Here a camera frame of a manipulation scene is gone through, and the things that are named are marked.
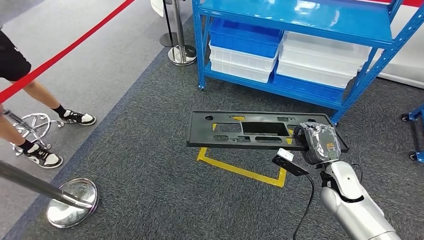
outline white plastic bin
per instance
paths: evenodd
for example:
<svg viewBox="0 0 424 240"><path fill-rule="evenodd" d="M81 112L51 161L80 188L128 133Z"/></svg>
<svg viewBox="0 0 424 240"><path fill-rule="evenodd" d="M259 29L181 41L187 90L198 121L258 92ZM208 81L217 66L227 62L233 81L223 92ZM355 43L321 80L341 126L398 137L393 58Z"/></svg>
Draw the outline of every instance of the white plastic bin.
<svg viewBox="0 0 424 240"><path fill-rule="evenodd" d="M279 60L352 74L369 52L368 46L285 31Z"/></svg>
<svg viewBox="0 0 424 240"><path fill-rule="evenodd" d="M333 86L345 89L349 81L355 74L344 74L343 72L331 72L323 69L311 68L306 65L292 63L289 61L279 61L277 74L297 78L309 82Z"/></svg>
<svg viewBox="0 0 424 240"><path fill-rule="evenodd" d="M274 58L264 57L253 55L250 53L245 53L241 51L235 51L231 49L226 49L222 47L212 46L209 43L210 47L210 57L214 60L233 63L236 65L245 66L251 69L258 69L261 71L272 72L278 56L278 51L276 51Z"/></svg>
<svg viewBox="0 0 424 240"><path fill-rule="evenodd" d="M211 70L233 75L240 78L245 78L261 83L268 83L271 71L261 70L258 68L250 68L244 65L234 64L232 62L221 61L210 55Z"/></svg>

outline blue shelving unit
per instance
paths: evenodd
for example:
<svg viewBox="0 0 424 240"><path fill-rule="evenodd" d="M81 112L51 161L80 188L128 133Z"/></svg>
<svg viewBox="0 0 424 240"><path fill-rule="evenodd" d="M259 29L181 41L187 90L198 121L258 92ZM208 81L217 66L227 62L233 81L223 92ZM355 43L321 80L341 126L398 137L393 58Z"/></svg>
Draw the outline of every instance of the blue shelving unit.
<svg viewBox="0 0 424 240"><path fill-rule="evenodd" d="M205 88L206 76L243 85L334 109L336 112L331 120L337 123L423 24L424 5L421 5L403 30L392 39L390 23L401 4L402 0L393 0L389 5L356 0L204 0L204 3L192 0L198 87ZM204 29L202 17L206 17ZM205 64L204 61L211 17L370 46L372 50L347 98L332 101L212 71L210 63ZM381 57L367 71L379 48L384 49Z"/></svg>
<svg viewBox="0 0 424 240"><path fill-rule="evenodd" d="M408 122L408 121L415 121L418 120L418 118L421 116L421 123L424 127L424 104L415 109L414 111L410 113L406 113L402 115L402 121ZM418 161L420 163L424 163L424 150L418 150L418 151L412 151L409 153L409 158L411 160Z"/></svg>

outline blue plastic bin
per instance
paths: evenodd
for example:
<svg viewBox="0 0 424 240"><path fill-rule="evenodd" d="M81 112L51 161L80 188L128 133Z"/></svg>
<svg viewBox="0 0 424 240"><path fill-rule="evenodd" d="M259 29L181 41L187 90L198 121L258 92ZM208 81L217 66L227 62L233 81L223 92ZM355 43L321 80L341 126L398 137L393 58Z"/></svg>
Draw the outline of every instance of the blue plastic bin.
<svg viewBox="0 0 424 240"><path fill-rule="evenodd" d="M209 29L212 46L273 58L283 38L283 31L274 28L255 26L213 19Z"/></svg>
<svg viewBox="0 0 424 240"><path fill-rule="evenodd" d="M344 88L320 84L312 81L305 81L290 76L276 73L277 67L273 71L272 84L278 88L299 92L300 94L314 95L320 98L341 102Z"/></svg>

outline stacked storage bin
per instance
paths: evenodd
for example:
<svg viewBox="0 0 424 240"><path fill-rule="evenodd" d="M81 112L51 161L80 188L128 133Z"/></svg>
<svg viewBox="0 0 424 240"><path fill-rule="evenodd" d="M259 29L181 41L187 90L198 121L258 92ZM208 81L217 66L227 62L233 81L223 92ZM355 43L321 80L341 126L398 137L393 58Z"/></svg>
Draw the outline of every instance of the stacked storage bin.
<svg viewBox="0 0 424 240"><path fill-rule="evenodd" d="M209 29L211 70L267 83L283 31L214 18Z"/></svg>
<svg viewBox="0 0 424 240"><path fill-rule="evenodd" d="M281 43L273 84L332 101L341 100L370 51L367 46L288 31Z"/></svg>

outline yellow tape marking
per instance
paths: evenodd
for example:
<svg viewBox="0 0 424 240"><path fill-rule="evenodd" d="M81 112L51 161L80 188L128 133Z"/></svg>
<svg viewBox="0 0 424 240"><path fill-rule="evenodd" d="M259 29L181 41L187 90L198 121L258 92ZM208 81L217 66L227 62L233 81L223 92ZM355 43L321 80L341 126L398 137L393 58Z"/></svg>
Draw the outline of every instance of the yellow tape marking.
<svg viewBox="0 0 424 240"><path fill-rule="evenodd" d="M239 120L239 121L245 120L244 116L234 116L233 118L235 120ZM217 127L216 123L212 124L213 130L215 130L216 127ZM289 129L288 132L290 134L293 134L293 130L291 130L291 129ZM292 139L288 138L287 143L292 144ZM272 177L269 177L269 176L261 175L261 174L258 174L256 172L248 171L248 170L245 170L243 168L236 167L236 166L233 166L233 165L212 159L210 157L207 157L206 156L207 150L208 150L207 147L201 147L199 154L197 155L196 161L201 160L201 161L208 163L212 166L215 166L215 167L218 167L218 168L221 168L221 169L225 169L227 171L230 171L230 172L233 172L233 173L236 173L236 174L240 174L242 176L245 176L245 177L248 177L248 178L251 178L251 179L255 179L255 180L261 181L261 182L266 183L266 184L271 184L271 185L274 185L274 186L277 186L277 187L280 187L280 188L282 188L284 186L284 182L286 181L286 170L284 170L281 167L279 169L278 178L275 179L275 178L272 178Z"/></svg>

